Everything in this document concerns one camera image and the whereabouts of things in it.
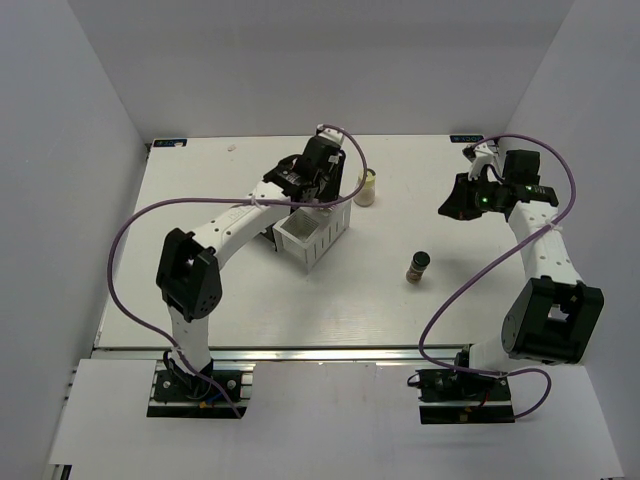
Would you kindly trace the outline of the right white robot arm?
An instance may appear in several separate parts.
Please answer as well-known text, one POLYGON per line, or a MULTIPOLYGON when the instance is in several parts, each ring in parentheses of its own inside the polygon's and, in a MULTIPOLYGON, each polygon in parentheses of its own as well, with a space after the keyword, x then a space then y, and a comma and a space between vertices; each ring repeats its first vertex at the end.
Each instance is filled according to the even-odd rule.
POLYGON ((582 361, 604 307, 601 289, 586 285, 575 269, 560 228, 558 199, 540 183, 540 155, 510 150, 497 180, 497 165, 486 146, 467 147, 471 165, 457 174, 439 214, 470 221, 488 212, 504 215, 516 241, 525 285, 506 313, 500 333, 470 346, 468 360, 451 374, 453 390, 472 399, 488 385, 485 371, 510 372, 536 364, 575 365, 582 361))

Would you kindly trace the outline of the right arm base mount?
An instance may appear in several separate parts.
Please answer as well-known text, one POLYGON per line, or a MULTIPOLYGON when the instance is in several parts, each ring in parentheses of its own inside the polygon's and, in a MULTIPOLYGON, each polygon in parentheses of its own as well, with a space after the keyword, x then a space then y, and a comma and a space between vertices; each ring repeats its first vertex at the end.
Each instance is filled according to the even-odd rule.
POLYGON ((506 379, 448 369, 416 370, 406 382, 418 392, 422 425, 515 422, 506 379))

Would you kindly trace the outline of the white bottle yellow cap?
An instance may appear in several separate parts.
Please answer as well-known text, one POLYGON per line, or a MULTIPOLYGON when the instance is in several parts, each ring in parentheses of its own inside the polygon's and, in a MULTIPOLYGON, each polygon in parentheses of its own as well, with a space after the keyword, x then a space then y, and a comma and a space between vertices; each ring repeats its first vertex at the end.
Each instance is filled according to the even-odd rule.
POLYGON ((376 198, 376 172, 367 168, 362 170, 357 179, 356 186, 361 186, 358 194, 354 196, 353 201, 360 207, 371 206, 376 198))

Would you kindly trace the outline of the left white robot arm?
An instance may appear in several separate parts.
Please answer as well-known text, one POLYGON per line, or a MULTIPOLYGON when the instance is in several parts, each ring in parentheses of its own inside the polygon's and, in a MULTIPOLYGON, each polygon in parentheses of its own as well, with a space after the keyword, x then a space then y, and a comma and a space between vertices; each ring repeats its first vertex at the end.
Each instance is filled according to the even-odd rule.
POLYGON ((175 228, 165 237, 156 284, 180 347, 169 354, 169 368, 188 398, 202 398, 211 387, 208 316, 222 299, 222 268, 246 243, 291 213, 290 206, 266 206, 266 200, 308 204, 338 199, 346 160, 343 142, 334 129, 317 133, 302 153, 280 160, 263 176, 248 194, 248 204, 233 205, 188 232, 175 228))

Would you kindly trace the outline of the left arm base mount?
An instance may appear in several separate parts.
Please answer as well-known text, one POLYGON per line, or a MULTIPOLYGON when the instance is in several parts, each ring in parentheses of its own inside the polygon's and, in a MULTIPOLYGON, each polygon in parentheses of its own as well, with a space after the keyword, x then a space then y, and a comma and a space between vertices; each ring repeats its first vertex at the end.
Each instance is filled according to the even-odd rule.
POLYGON ((253 375, 249 371, 214 369, 211 377, 233 403, 215 386, 199 378, 185 384, 166 366, 157 366, 146 411, 148 418, 232 419, 244 416, 251 397, 253 375))

